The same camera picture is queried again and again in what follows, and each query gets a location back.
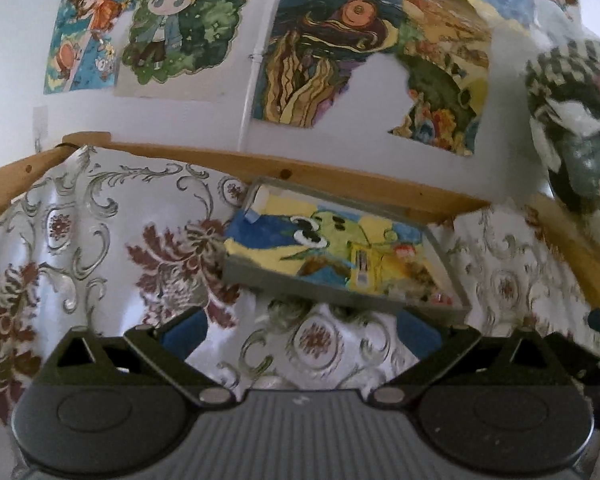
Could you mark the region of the grey tray with painted bottom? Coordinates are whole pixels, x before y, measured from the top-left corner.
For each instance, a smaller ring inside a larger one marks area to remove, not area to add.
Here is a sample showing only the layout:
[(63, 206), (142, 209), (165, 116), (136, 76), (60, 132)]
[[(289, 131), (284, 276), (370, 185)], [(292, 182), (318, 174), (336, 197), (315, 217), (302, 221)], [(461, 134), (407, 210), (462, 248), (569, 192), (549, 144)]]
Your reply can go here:
[[(376, 294), (350, 289), (349, 243), (380, 257)], [(393, 248), (423, 244), (451, 287), (452, 306), (437, 307), (391, 291)], [(470, 303), (430, 229), (371, 204), (307, 186), (260, 178), (226, 231), (223, 280), (275, 296), (298, 296), (358, 310), (402, 309), (440, 324), (462, 322)]]

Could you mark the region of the torn landscape painting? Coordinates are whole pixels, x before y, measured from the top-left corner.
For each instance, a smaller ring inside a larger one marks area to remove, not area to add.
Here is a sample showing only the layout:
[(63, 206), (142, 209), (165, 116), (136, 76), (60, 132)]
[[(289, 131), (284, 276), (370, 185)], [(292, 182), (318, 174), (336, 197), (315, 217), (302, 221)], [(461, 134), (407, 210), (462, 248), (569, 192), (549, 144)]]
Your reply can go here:
[(402, 8), (396, 59), (412, 107), (389, 132), (471, 156), (488, 95), (491, 29), (466, 0), (402, 0)]

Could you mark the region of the blond chibi boy poster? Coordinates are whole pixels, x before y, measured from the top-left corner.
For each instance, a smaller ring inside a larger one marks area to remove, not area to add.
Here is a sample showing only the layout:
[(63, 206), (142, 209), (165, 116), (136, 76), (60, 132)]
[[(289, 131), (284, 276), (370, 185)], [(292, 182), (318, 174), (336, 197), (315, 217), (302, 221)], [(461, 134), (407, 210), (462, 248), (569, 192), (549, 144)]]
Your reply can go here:
[(137, 0), (116, 96), (210, 101), (247, 0)]

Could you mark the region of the yellow snack packet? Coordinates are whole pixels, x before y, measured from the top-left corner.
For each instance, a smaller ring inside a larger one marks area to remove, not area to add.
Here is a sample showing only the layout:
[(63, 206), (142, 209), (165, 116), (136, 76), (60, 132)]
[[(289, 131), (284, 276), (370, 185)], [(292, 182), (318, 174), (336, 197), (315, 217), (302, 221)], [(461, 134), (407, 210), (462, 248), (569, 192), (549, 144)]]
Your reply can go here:
[(350, 278), (348, 286), (356, 292), (376, 294), (380, 257), (372, 246), (349, 243)]

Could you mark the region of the red label snack bag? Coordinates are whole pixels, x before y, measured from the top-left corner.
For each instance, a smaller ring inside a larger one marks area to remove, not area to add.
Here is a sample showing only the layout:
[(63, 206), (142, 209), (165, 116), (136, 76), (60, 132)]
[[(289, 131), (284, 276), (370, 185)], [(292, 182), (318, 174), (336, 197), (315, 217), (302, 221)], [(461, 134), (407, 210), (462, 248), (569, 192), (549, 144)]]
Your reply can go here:
[(393, 248), (391, 291), (433, 306), (452, 306), (454, 298), (442, 271), (426, 255), (423, 244)]

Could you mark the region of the bagged checkered bedding bundle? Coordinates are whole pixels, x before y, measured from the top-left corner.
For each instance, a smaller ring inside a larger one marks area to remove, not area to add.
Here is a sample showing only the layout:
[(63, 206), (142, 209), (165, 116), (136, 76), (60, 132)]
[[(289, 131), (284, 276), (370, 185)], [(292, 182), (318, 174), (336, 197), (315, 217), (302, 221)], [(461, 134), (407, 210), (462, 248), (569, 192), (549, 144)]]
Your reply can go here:
[(600, 245), (600, 40), (570, 40), (527, 62), (535, 151), (554, 197)]

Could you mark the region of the swirly starry night painting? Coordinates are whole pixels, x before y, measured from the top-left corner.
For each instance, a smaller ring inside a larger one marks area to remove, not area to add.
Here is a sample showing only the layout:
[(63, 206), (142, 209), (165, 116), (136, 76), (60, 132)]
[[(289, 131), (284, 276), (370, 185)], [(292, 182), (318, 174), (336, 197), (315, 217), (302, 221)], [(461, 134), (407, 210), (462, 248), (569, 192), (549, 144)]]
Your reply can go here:
[(278, 0), (252, 117), (314, 127), (356, 68), (394, 51), (403, 21), (401, 0)]

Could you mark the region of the white wall pipe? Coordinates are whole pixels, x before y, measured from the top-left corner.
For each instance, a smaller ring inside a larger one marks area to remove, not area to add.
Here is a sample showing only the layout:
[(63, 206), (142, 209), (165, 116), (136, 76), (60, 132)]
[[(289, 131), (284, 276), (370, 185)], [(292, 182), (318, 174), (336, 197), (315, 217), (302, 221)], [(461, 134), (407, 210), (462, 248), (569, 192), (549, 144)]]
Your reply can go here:
[(239, 153), (244, 152), (247, 148), (254, 94), (256, 93), (263, 52), (265, 50), (268, 24), (270, 24), (271, 21), (271, 0), (256, 0), (256, 3), (258, 6), (254, 11), (253, 23), (254, 27), (256, 28), (256, 36), (254, 37), (253, 47), (250, 49), (248, 55), (250, 72), (247, 81), (244, 106), (242, 107), (242, 118), (240, 118), (236, 144), (236, 148)]

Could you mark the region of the orange-haired girl poster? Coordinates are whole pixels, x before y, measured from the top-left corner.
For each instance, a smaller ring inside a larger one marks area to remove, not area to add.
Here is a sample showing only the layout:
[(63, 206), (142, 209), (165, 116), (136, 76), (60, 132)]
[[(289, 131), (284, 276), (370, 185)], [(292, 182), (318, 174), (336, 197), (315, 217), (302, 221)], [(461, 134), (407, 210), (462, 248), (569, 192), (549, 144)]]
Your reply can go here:
[(45, 94), (110, 88), (118, 55), (110, 32), (137, 0), (61, 0), (46, 62)]

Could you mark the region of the floral white bed cover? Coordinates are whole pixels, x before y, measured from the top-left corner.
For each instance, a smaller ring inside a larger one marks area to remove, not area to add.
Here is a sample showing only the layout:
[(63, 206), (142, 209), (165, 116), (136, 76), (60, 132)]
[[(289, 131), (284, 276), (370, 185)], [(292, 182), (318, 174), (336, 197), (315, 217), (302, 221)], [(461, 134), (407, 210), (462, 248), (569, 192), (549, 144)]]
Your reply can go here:
[[(236, 394), (368, 393), (417, 362), (399, 341), (406, 312), (224, 284), (226, 231), (246, 192), (224, 172), (87, 146), (12, 202), (0, 217), (0, 479), (17, 469), (10, 414), (74, 326), (119, 336), (201, 308), (208, 335), (186, 363)], [(534, 210), (492, 206), (431, 233), (467, 292), (471, 326), (558, 332), (600, 356), (590, 308)]]

